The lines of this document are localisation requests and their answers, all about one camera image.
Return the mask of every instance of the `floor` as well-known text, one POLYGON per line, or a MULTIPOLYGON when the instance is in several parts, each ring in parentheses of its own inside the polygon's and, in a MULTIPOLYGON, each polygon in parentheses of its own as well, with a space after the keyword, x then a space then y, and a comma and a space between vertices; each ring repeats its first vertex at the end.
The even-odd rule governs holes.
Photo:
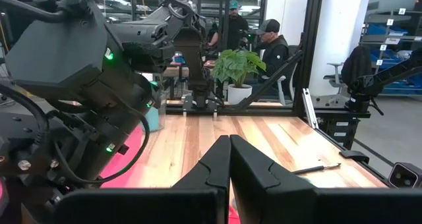
MULTIPOLYGON (((376 102, 385 115, 370 108, 372 117, 361 120, 355 139, 393 163, 408 162, 422 168, 422 98, 379 97, 376 102)), ((384 176, 390 174, 391 166, 357 142, 353 149, 367 154, 369 165, 384 176)))

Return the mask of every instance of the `metal bracket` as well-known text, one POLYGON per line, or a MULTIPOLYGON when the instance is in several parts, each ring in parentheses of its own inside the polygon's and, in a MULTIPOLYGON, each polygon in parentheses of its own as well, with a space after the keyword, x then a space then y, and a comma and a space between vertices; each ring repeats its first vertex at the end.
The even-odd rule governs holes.
POLYGON ((305 105, 306 115, 309 126, 313 129, 318 128, 317 116, 315 115, 314 105, 312 104, 311 93, 308 88, 303 89, 303 104, 305 105))

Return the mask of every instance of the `person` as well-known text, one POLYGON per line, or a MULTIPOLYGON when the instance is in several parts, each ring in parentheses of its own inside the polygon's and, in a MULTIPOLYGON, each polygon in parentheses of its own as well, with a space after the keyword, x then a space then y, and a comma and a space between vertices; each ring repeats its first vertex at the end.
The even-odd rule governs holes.
MULTIPOLYGON (((224 29, 224 19, 222 21, 221 27, 224 29)), ((248 29, 248 22, 241 15, 239 15, 239 3, 236 0, 231 0, 229 6, 229 30, 227 35, 226 49, 239 49, 241 40, 244 42, 247 41, 245 31, 248 29)), ((215 47, 218 43, 218 40, 218 32, 215 32, 210 40, 210 43, 208 43, 208 46, 215 47)))
MULTIPOLYGON (((280 23, 274 19, 265 20, 259 29, 256 30, 256 34, 260 36, 260 44, 257 49, 265 49, 262 62, 266 64, 266 71, 258 68, 258 79, 245 81, 245 84, 253 87, 253 92, 283 66, 284 62, 289 58, 289 45, 283 35, 278 35, 279 31, 280 23)), ((282 82, 282 88, 285 94, 289 94, 288 80, 282 82)), ((271 89, 265 94, 277 95, 277 84, 272 85, 271 89)))

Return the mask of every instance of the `bolt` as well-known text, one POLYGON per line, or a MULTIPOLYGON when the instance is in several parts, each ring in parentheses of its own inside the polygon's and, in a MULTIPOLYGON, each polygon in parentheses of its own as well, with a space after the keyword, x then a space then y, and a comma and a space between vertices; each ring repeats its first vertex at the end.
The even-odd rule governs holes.
POLYGON ((50 167, 51 168, 56 168, 59 166, 59 162, 56 160, 51 161, 50 167))
POLYGON ((29 170, 29 168, 31 168, 31 163, 29 163, 29 161, 22 160, 22 161, 19 161, 18 166, 21 170, 27 171, 29 170))

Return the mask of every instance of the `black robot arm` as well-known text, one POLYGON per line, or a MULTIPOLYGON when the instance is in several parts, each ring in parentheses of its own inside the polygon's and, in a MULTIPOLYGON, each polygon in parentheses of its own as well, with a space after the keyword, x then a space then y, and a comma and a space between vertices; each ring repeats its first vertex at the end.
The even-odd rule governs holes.
POLYGON ((384 87, 397 80, 408 78, 422 72, 422 48, 412 52, 410 58, 389 69, 382 70, 377 74, 361 76, 347 91, 350 99, 346 103, 346 108, 353 112, 366 113, 369 106, 373 106, 382 114, 374 98, 377 97, 384 87))

